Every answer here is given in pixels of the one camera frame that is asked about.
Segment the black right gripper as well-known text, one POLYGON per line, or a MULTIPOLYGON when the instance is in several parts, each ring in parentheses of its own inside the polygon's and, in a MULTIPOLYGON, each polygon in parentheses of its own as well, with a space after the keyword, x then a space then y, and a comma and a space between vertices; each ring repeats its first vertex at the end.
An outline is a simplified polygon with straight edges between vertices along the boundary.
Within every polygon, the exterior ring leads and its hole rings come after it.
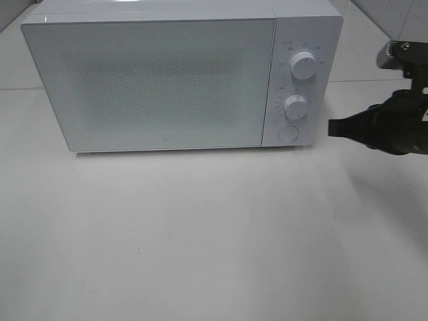
POLYGON ((402 156, 427 154, 427 95, 397 90, 382 104, 328 121, 328 136, 369 140, 366 146, 402 156))

